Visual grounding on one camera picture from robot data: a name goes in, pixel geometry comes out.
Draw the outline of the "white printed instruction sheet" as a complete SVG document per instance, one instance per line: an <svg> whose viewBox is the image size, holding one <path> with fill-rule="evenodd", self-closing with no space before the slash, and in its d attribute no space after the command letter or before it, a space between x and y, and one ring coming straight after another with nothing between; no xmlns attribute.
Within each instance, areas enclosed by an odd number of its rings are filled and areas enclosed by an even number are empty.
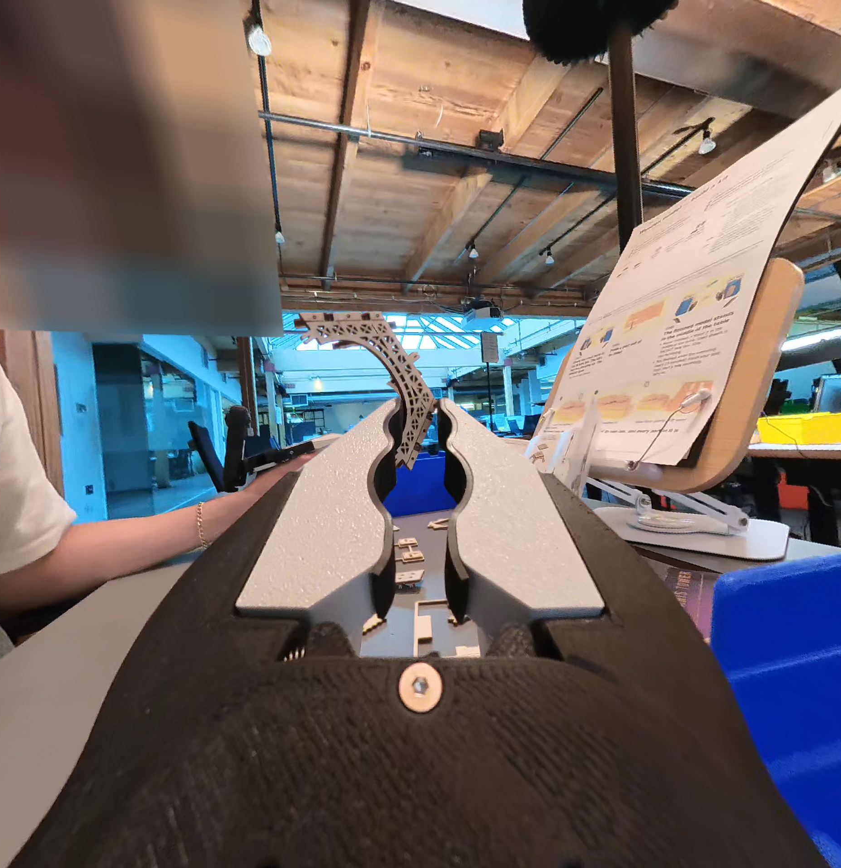
<svg viewBox="0 0 841 868"><path fill-rule="evenodd" d="M602 458L675 465L711 418L773 247L841 134L841 88L630 237L542 432L598 415Z"/></svg>

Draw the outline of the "wooden book stand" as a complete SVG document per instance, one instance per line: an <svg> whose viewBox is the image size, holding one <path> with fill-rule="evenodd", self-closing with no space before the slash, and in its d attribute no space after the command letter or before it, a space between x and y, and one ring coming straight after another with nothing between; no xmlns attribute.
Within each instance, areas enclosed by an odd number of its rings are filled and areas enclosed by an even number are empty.
<svg viewBox="0 0 841 868"><path fill-rule="evenodd" d="M797 266L770 260L718 407L684 459L675 465L611 460L593 445L587 482L625 502L594 511L622 539L751 561L783 557L788 531L780 523L750 519L708 490L747 452L803 288Z"/></svg>

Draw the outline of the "dark puzzle box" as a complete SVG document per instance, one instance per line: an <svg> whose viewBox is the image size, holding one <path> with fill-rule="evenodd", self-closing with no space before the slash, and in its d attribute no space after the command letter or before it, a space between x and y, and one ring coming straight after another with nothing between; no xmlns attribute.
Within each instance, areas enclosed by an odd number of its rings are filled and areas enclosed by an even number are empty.
<svg viewBox="0 0 841 868"><path fill-rule="evenodd" d="M714 588L719 574L671 566L656 561L652 562L650 566L688 614L705 643L709 644Z"/></svg>

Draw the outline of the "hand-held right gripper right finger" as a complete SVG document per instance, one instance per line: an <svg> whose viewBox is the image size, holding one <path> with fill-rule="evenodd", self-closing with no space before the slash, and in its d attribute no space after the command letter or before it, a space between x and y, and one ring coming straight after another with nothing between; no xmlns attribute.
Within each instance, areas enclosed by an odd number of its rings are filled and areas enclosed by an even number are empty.
<svg viewBox="0 0 841 868"><path fill-rule="evenodd" d="M600 616L601 593L527 443L496 436L449 398L439 401L437 428L456 503L446 545L451 613L480 638L509 624Z"/></svg>

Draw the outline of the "laser-cut wooden part sheet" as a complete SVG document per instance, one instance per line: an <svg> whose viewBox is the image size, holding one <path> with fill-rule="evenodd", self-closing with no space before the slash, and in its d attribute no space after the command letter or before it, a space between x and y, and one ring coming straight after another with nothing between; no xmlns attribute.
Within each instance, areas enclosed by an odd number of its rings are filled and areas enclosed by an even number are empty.
<svg viewBox="0 0 841 868"><path fill-rule="evenodd" d="M363 626L365 656L473 659L481 656L479 631L469 615L460 621L444 599L395 603L388 615L371 616Z"/></svg>

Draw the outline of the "wooden tower arch part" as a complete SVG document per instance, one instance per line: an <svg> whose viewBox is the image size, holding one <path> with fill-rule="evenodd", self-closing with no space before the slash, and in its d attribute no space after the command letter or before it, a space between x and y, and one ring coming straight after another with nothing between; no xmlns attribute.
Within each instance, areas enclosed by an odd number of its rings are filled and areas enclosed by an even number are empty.
<svg viewBox="0 0 841 868"><path fill-rule="evenodd" d="M305 343L331 343L334 349L357 345L383 364L402 409L403 427L395 463L410 471L437 409L437 400L416 366L418 353L405 351L379 311L300 312L295 326L303 331Z"/></svg>

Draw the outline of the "yellow plastic bin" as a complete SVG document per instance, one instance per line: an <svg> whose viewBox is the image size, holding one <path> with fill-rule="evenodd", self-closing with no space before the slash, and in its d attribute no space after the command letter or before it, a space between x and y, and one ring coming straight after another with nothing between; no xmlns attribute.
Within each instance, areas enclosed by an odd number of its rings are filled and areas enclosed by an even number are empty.
<svg viewBox="0 0 841 868"><path fill-rule="evenodd" d="M801 448L841 443L841 412L762 416L757 425L761 443Z"/></svg>

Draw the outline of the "grey desk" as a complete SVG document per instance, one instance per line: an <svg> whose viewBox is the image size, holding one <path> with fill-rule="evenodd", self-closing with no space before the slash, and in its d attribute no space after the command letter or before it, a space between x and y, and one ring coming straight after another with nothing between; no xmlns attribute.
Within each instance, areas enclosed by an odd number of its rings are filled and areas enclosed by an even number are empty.
<svg viewBox="0 0 841 868"><path fill-rule="evenodd" d="M556 479L604 611L422 659L424 712L410 661L236 611L298 479L134 640L87 603L0 661L0 866L828 866L686 613Z"/></svg>

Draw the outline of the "blue plastic bin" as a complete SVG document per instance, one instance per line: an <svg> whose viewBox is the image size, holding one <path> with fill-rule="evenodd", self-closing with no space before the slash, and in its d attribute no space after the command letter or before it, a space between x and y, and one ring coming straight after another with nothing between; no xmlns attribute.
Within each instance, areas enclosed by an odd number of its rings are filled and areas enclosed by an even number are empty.
<svg viewBox="0 0 841 868"><path fill-rule="evenodd" d="M445 487L446 454L422 452L409 470L396 469L396 484L384 500L384 506L394 518L455 508L456 502Z"/></svg>
<svg viewBox="0 0 841 868"><path fill-rule="evenodd" d="M841 553L721 576L710 646L773 781L841 866Z"/></svg>

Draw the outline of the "folded assembly booklet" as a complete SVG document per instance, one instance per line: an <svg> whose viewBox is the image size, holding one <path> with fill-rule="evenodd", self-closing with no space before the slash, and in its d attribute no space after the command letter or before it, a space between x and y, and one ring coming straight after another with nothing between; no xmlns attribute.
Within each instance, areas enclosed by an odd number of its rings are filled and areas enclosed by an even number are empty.
<svg viewBox="0 0 841 868"><path fill-rule="evenodd" d="M567 402L544 410L523 452L540 474L554 476L577 497L583 495L600 424L596 402Z"/></svg>

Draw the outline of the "person's white shirt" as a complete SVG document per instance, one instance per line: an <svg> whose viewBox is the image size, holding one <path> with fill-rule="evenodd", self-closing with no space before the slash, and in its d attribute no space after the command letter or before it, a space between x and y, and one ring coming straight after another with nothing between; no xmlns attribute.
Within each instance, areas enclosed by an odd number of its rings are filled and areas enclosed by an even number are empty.
<svg viewBox="0 0 841 868"><path fill-rule="evenodd" d="M20 398L0 366L0 614L70 594L55 560L75 517L46 476ZM0 659L13 647L0 625Z"/></svg>

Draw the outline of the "person's left forearm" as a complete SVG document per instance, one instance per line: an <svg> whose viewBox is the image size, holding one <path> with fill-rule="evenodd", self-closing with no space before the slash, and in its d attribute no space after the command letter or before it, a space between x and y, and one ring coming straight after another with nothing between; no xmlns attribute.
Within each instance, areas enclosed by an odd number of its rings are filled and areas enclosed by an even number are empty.
<svg viewBox="0 0 841 868"><path fill-rule="evenodd" d="M52 551L0 573L0 617L77 600L194 550L193 509L70 526Z"/></svg>

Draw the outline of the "black pole with round disc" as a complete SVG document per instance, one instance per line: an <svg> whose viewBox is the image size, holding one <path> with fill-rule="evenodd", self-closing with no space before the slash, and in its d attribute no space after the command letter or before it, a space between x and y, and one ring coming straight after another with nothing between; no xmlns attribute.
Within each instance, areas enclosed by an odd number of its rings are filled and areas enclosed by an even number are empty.
<svg viewBox="0 0 841 868"><path fill-rule="evenodd" d="M607 55L620 250L643 222L632 42L677 1L523 1L530 42L548 61L570 64Z"/></svg>

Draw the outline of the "black lighting track rail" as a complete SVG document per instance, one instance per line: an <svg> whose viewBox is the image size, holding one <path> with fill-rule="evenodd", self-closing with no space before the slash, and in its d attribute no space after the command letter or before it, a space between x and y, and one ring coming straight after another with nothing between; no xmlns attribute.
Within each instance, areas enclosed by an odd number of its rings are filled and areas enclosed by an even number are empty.
<svg viewBox="0 0 841 868"><path fill-rule="evenodd" d="M508 155L499 151L458 145L422 137L395 136L393 141L404 147L402 168L435 173L452 178L486 172L496 182L528 182L532 189L577 189L617 192L614 172L557 163L556 161Z"/></svg>

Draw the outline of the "person's left hand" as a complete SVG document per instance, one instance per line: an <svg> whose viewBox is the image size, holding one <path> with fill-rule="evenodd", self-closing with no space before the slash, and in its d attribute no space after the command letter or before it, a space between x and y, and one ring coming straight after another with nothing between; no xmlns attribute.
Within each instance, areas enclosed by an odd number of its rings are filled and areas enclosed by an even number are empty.
<svg viewBox="0 0 841 868"><path fill-rule="evenodd" d="M191 512L191 544L207 548L264 494L291 472L299 472L315 455L308 453L258 473L251 483L235 493L198 503Z"/></svg>

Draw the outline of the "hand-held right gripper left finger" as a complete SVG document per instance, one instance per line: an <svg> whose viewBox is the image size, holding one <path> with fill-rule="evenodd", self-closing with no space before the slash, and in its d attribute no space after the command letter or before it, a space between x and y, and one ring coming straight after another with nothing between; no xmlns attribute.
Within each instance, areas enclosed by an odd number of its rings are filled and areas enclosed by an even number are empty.
<svg viewBox="0 0 841 868"><path fill-rule="evenodd" d="M399 400L379 407L299 474L236 600L239 613L336 623L361 638L374 610L371 578L393 553L393 526L373 485L393 448Z"/></svg>

